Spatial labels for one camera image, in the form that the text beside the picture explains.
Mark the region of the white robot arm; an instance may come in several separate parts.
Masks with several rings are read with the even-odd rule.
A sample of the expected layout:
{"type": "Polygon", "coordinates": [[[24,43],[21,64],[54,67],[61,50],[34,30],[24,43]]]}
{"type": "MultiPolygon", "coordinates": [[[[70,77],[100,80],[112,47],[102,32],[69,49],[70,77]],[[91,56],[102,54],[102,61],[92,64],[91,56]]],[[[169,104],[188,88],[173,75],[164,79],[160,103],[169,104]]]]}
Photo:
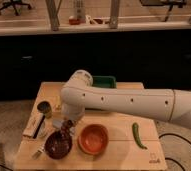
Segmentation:
{"type": "Polygon", "coordinates": [[[191,129],[191,91],[117,89],[93,86],[93,77],[77,70],[60,90],[62,114],[79,121],[86,108],[131,114],[191,129]]]}

